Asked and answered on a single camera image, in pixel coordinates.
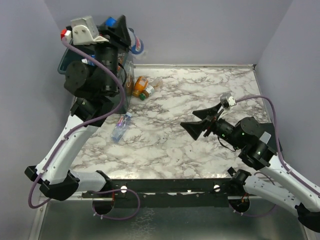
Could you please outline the Pepsi bottle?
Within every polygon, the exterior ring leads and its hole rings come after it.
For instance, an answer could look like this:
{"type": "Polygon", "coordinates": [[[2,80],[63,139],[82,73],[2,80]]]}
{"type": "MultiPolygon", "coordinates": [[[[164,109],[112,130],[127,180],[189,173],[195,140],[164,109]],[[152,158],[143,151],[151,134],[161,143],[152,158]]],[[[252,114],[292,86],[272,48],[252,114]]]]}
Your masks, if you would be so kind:
{"type": "MultiPolygon", "coordinates": [[[[116,19],[108,17],[104,24],[108,27],[113,27],[116,24],[116,19]]],[[[128,27],[127,30],[131,41],[130,52],[136,59],[142,58],[146,53],[143,41],[136,36],[132,28],[128,27]]]]}

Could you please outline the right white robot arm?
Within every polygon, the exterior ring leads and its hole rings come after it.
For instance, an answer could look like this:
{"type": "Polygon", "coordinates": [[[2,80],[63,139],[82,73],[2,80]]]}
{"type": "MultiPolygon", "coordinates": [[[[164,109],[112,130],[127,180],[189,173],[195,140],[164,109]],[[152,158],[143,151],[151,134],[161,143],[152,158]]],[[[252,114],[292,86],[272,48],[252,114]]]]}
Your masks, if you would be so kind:
{"type": "Polygon", "coordinates": [[[195,110],[199,121],[181,122],[188,134],[197,140],[200,135],[214,134],[239,150],[239,158],[248,167],[267,175],[281,186],[264,182],[249,172],[236,171],[229,189],[240,196],[244,192],[262,197],[292,213],[308,229],[320,231],[320,187],[290,167],[280,158],[280,152],[269,144],[271,135],[254,117],[245,117],[236,125],[221,118],[235,106],[235,100],[221,101],[214,107],[195,110]]]}

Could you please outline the blue label water bottle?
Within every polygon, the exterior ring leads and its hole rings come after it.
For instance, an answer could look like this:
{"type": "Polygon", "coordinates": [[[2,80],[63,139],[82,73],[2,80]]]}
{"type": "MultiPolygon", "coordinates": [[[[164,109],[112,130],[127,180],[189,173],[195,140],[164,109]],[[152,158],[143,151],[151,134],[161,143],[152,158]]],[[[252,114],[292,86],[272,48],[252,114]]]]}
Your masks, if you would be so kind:
{"type": "Polygon", "coordinates": [[[90,65],[90,66],[95,66],[95,64],[92,61],[90,61],[90,60],[88,60],[86,58],[83,58],[81,60],[81,62],[84,63],[84,64],[87,64],[87,65],[90,65]]]}

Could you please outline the green cap tea bottle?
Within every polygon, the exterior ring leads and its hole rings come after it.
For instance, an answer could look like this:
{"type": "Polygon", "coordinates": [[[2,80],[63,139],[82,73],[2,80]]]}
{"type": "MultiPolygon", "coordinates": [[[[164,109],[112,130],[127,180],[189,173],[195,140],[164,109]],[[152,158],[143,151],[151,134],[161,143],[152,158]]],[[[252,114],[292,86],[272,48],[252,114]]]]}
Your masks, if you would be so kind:
{"type": "Polygon", "coordinates": [[[139,95],[140,100],[144,101],[150,96],[152,96],[155,92],[155,88],[152,85],[148,85],[139,95]]]}

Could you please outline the purple label water bottle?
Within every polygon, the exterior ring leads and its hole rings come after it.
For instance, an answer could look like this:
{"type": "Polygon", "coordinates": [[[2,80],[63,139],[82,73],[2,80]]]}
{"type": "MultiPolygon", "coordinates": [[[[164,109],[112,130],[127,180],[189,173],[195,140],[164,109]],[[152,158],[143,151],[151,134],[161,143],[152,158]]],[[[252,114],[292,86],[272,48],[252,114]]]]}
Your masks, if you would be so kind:
{"type": "Polygon", "coordinates": [[[121,138],[129,128],[131,118],[132,114],[130,112],[127,112],[126,114],[120,116],[111,134],[111,139],[114,143],[118,143],[121,140],[121,138]]]}

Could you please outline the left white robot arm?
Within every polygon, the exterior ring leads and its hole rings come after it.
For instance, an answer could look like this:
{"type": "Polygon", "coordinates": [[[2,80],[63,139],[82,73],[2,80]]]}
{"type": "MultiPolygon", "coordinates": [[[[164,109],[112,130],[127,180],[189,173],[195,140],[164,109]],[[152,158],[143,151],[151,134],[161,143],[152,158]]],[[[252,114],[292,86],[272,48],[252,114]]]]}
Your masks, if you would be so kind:
{"type": "Polygon", "coordinates": [[[73,19],[61,32],[61,42],[67,53],[76,55],[60,63],[64,88],[75,102],[53,147],[40,163],[28,166],[25,175],[51,200],[64,201],[76,192],[94,192],[103,198],[111,190],[103,172],[80,173],[70,167],[87,140],[127,99],[127,77],[119,75],[124,67],[119,55],[131,48],[126,17],[100,25],[91,16],[73,19]]]}

